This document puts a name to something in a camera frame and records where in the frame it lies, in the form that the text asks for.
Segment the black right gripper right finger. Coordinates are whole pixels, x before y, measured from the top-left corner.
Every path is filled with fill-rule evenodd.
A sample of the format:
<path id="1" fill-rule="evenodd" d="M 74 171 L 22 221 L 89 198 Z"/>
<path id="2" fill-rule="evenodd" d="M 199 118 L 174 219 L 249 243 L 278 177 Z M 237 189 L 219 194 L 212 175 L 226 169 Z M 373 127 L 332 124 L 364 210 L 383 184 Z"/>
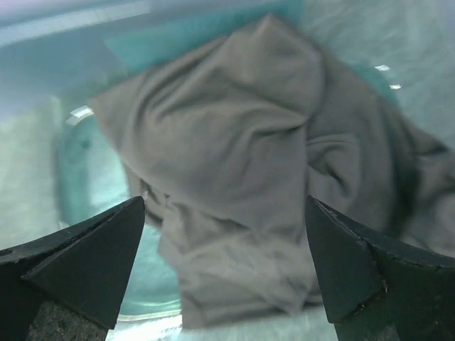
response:
<path id="1" fill-rule="evenodd" d="M 337 338 L 454 339 L 454 259 L 359 224 L 314 197 L 306 232 Z"/>

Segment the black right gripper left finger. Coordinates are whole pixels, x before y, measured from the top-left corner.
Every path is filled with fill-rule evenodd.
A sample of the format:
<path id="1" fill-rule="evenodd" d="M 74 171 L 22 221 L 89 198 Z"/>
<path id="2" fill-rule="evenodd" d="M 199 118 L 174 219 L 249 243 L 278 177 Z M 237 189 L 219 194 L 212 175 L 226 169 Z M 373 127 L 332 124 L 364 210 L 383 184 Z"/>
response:
<path id="1" fill-rule="evenodd" d="M 1 250 L 2 340 L 105 340 L 144 228 L 144 200 Z"/>

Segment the grey t shirt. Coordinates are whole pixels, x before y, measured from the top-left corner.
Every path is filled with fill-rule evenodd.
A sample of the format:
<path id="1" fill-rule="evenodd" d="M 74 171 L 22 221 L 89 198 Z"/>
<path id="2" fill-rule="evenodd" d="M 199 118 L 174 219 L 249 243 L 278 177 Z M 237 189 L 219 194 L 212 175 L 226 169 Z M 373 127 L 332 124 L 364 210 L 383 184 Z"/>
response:
<path id="1" fill-rule="evenodd" d="M 186 329 L 321 301 L 308 196 L 454 255 L 454 152 L 277 17 L 140 72 L 89 105 L 161 231 Z"/>

